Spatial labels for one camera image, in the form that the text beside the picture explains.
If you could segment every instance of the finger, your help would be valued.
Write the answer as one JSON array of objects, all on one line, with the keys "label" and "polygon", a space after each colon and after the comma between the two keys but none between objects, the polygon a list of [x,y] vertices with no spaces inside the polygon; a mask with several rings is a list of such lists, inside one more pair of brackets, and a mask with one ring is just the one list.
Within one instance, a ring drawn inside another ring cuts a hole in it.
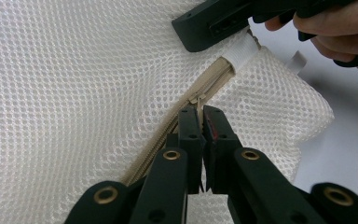
[{"label": "finger", "polygon": [[336,52],[358,54],[358,35],[322,36],[315,37],[319,43]]},{"label": "finger", "polygon": [[315,35],[355,35],[358,34],[358,0],[340,8],[323,11],[311,18],[295,16],[295,27],[304,33]]},{"label": "finger", "polygon": [[279,17],[274,17],[271,20],[266,21],[265,25],[269,31],[277,31],[284,26],[284,24],[281,23]]},{"label": "finger", "polygon": [[312,44],[315,46],[315,48],[326,58],[348,63],[355,57],[354,54],[342,53],[328,49],[323,44],[321,44],[317,38],[312,38],[310,41],[312,41]]}]

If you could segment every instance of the white table surface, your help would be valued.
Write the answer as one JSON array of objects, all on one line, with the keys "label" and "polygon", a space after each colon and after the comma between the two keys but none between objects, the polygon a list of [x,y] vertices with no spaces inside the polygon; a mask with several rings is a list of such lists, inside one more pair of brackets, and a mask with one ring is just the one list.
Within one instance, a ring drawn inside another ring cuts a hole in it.
[{"label": "white table surface", "polygon": [[308,60],[298,74],[333,108],[335,119],[323,133],[300,145],[302,160],[294,185],[332,182],[358,193],[358,70],[342,68],[323,57],[310,43],[300,42],[290,22],[276,32],[251,24],[261,45],[287,63],[299,50]]}]

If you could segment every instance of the zipper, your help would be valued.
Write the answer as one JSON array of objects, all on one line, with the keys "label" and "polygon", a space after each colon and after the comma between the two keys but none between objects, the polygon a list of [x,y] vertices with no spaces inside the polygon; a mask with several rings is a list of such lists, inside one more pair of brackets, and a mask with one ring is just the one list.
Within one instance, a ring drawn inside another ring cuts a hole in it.
[{"label": "zipper", "polygon": [[164,148],[167,134],[177,133],[178,111],[187,105],[196,105],[199,116],[201,107],[205,105],[232,77],[235,72],[225,58],[217,59],[197,78],[190,89],[180,98],[162,121],[156,134],[149,140],[143,153],[137,158],[130,170],[123,176],[121,183],[129,186],[146,175],[155,155]]}]

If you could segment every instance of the mesh bag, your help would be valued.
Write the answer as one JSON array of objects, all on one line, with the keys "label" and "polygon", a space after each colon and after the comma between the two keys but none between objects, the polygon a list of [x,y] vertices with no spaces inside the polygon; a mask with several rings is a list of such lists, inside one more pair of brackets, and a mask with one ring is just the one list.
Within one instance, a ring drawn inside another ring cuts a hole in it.
[{"label": "mesh bag", "polygon": [[[0,223],[63,223],[84,191],[118,180],[164,115],[245,32],[189,53],[171,20],[202,1],[0,1]],[[209,102],[289,179],[326,101],[261,49]],[[189,223],[230,223],[190,197]]]}]

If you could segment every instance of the mesh laundry bag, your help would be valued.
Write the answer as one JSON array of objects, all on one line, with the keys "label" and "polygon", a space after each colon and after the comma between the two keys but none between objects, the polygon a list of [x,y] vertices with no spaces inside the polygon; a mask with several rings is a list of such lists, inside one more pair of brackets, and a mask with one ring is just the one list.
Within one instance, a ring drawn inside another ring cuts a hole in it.
[{"label": "mesh laundry bag", "polygon": [[[0,223],[63,223],[87,188],[123,178],[221,57],[235,77],[208,104],[293,180],[330,107],[246,31],[187,52],[171,20],[201,2],[0,1]],[[188,223],[230,222],[224,196],[190,197]]]}]

